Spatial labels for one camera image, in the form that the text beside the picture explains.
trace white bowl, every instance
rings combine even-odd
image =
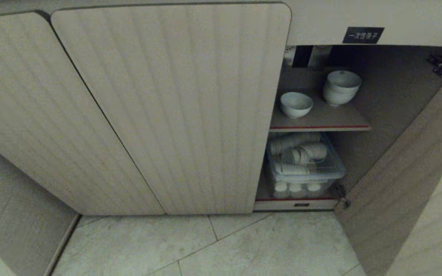
[[[281,96],[281,109],[291,119],[303,117],[313,107],[313,100],[305,94],[288,92]]]
[[[336,93],[352,94],[356,93],[363,83],[360,76],[349,71],[333,71],[327,76],[327,85]]]
[[[354,94],[340,94],[336,93],[328,87],[324,87],[323,98],[327,101],[329,105],[337,106],[343,105],[351,101],[356,93]]]

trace floor tile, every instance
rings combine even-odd
[[[106,217],[74,231],[54,275],[144,275],[215,241],[206,215]]]
[[[82,215],[79,219],[78,225],[76,227],[82,227],[86,224],[90,224],[92,222],[96,222],[97,220],[101,220],[106,216],[103,215]]]
[[[353,269],[351,269],[349,272],[344,274],[344,276],[366,276],[364,269],[361,265],[357,265]]]
[[[253,222],[268,217],[272,213],[252,213],[246,215],[209,215],[218,240],[232,234]]]
[[[183,276],[340,276],[358,264],[333,213],[275,213],[180,260]]]
[[[181,276],[180,267],[178,262],[174,262],[165,268],[153,272],[150,276]]]

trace closed cabinet door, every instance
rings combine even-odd
[[[0,16],[0,153],[81,214],[164,213],[36,13]]]
[[[169,214],[252,212],[290,19],[282,3],[51,16]]]
[[[442,88],[335,213],[369,276],[442,275]]]

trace tile grout line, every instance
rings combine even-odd
[[[216,238],[216,241],[219,241],[218,236],[216,235],[216,231],[214,230],[214,226],[213,226],[213,222],[211,221],[211,217],[209,217],[209,215],[207,215],[207,218],[209,219],[209,223],[211,224],[211,228],[213,229],[214,237]]]
[[[177,261],[177,264],[178,264],[178,270],[180,271],[180,276],[182,276],[182,268],[180,267],[180,262]]]
[[[245,226],[245,227],[243,227],[243,228],[241,228],[241,229],[238,229],[237,231],[235,231],[235,232],[229,234],[228,236],[226,236],[226,237],[222,237],[221,239],[219,239],[219,241],[224,240],[224,239],[226,239],[227,237],[229,237],[229,236],[235,234],[236,232],[241,231],[241,230],[243,230],[243,229],[245,229],[245,228],[247,228],[247,227],[249,227],[249,226],[251,226],[251,225],[253,225],[253,224],[256,224],[257,222],[261,222],[261,221],[265,220],[266,218],[268,218],[268,217],[270,217],[270,216],[272,216],[272,215],[274,215],[274,214],[275,214],[275,213],[272,213],[272,214],[270,214],[270,215],[267,215],[265,218],[261,218],[261,219],[257,220],[256,222],[252,222],[251,224],[249,224],[249,225],[247,225],[247,226]],[[180,259],[178,259],[178,260],[176,260],[176,261],[174,261],[174,262],[170,262],[169,264],[167,264],[167,265],[161,267],[160,269],[157,269],[157,270],[155,270],[155,271],[153,271],[153,272],[151,272],[151,273],[149,273],[149,274],[147,274],[147,275],[151,275],[151,274],[153,274],[153,273],[155,273],[155,272],[157,272],[157,271],[160,271],[160,270],[164,269],[165,267],[174,264],[175,262],[178,262],[178,267],[180,267],[180,261],[181,261],[181,260],[183,260],[183,259],[185,259],[185,258],[187,258],[187,257],[189,257],[189,256],[191,256],[191,255],[194,255],[195,253],[197,253],[197,252],[203,250],[204,248],[207,248],[208,246],[212,246],[214,243],[209,243],[207,246],[204,246],[203,248],[199,248],[198,250],[196,250],[196,251],[190,253],[189,255],[186,255],[185,257],[182,257],[182,258],[180,258]]]
[[[346,271],[344,274],[342,274],[342,276],[345,276],[347,273],[351,272],[353,269],[355,269],[356,267],[358,267],[361,263],[356,264],[355,266],[353,266],[351,269],[349,269],[348,271]]]
[[[97,220],[94,220],[94,221],[92,221],[92,222],[88,222],[87,224],[79,225],[79,226],[76,227],[76,229],[81,228],[81,227],[84,227],[84,226],[86,226],[86,225],[88,225],[88,224],[92,224],[93,222],[98,222],[99,220],[104,219],[104,218],[106,218],[106,217],[109,217],[109,215],[104,215],[103,217],[101,217],[101,218],[99,218],[99,219],[97,219]]]

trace stacked bowl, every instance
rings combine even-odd
[[[332,72],[323,86],[323,97],[332,106],[346,104],[356,96],[362,83],[361,77],[352,72]]]

